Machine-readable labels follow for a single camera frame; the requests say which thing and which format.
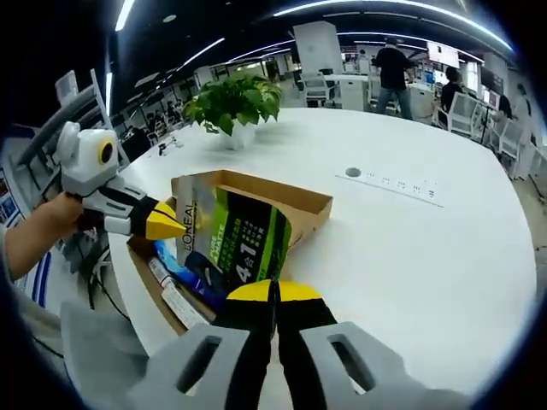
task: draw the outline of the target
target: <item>open cardboard box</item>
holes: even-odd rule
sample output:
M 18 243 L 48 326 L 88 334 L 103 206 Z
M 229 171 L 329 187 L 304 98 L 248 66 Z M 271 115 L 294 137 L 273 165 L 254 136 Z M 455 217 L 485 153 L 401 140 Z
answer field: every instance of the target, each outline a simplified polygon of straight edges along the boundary
M 233 171 L 213 171 L 196 174 L 207 185 L 218 186 L 223 190 L 238 193 L 243 196 L 270 203 L 281 211 L 291 223 L 291 237 L 289 251 L 309 234 L 319 229 L 329 218 L 332 209 L 332 197 L 310 190 L 297 188 L 288 184 L 281 184 L 267 179 L 261 179 Z M 178 192 L 179 179 L 171 180 L 172 192 Z M 167 204 L 176 209 L 174 196 L 167 200 Z M 182 325 L 167 303 L 162 299 L 162 287 L 148 267 L 148 261 L 155 256 L 152 242 L 143 238 L 131 237 L 127 243 L 130 256 L 149 291 L 155 304 L 158 306 L 168 323 L 179 334 L 186 328 Z M 290 278 L 290 274 L 283 269 L 281 277 Z M 215 316 L 208 307 L 199 301 L 189 290 L 178 286 L 179 292 L 188 300 L 206 319 L 212 320 Z

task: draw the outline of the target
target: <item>green leaves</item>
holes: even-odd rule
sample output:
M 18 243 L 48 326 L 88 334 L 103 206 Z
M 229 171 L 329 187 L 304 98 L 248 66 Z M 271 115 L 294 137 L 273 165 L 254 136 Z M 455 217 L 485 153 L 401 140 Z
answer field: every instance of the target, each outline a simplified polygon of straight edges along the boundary
M 207 132 L 218 133 L 219 128 L 232 135 L 234 121 L 243 126 L 258 124 L 262 117 L 276 120 L 282 91 L 260 76 L 235 74 L 221 82 L 207 83 L 185 107 L 185 116 L 191 122 L 203 125 Z
M 230 137 L 232 136 L 233 120 L 230 114 L 224 113 L 223 115 L 221 115 L 221 117 L 219 118 L 218 126 L 223 132 L 228 134 Z

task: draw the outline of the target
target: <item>white flower pot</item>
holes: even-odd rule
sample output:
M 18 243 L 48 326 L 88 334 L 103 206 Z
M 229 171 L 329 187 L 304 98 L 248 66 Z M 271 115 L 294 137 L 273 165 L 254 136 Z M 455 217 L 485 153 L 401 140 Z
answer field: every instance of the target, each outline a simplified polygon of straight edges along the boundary
M 233 122 L 232 136 L 220 131 L 222 145 L 227 149 L 240 150 L 249 146 L 249 144 L 255 139 L 256 126 L 248 123 L 242 126 L 238 120 Z

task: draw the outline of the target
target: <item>white round table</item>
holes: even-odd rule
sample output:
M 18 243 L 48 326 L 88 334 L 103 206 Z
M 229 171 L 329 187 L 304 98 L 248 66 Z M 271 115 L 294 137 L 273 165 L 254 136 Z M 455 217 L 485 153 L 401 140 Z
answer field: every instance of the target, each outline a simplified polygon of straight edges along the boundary
M 535 296 L 532 239 L 515 191 L 487 149 L 430 126 L 323 108 L 282 109 L 243 151 L 197 126 L 184 147 L 158 148 L 122 173 L 157 199 L 170 179 L 231 169 L 334 197 L 331 218 L 290 252 L 293 278 L 313 285 L 338 321 L 398 352 L 432 388 L 473 393 L 514 346 Z M 348 167 L 437 181 L 443 208 L 338 178 Z M 176 338 L 127 252 L 109 234 L 121 297 L 144 348 Z

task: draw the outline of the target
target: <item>potted plant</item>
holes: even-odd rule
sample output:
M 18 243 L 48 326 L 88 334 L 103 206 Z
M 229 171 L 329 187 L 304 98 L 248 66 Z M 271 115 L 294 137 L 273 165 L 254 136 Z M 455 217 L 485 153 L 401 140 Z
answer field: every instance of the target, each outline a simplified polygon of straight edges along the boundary
M 281 89 L 263 77 L 236 74 L 205 84 L 186 105 L 185 116 L 207 132 L 220 134 L 228 148 L 242 149 L 254 138 L 261 117 L 277 120 L 281 95 Z

